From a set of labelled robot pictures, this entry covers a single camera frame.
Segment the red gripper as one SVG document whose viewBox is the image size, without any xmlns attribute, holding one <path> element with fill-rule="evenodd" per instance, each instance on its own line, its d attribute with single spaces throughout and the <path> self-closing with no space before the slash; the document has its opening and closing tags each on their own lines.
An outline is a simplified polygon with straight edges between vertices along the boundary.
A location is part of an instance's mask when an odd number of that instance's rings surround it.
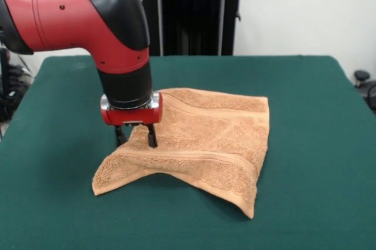
<svg viewBox="0 0 376 250">
<path fill-rule="evenodd" d="M 116 109 L 112 107 L 107 97 L 103 94 L 100 98 L 100 113 L 107 125 L 115 126 L 117 146 L 127 142 L 127 137 L 121 125 L 144 124 L 148 129 L 148 144 L 156 148 L 157 137 L 154 124 L 159 123 L 163 114 L 163 97 L 161 92 L 153 92 L 150 100 L 137 109 Z"/>
</svg>

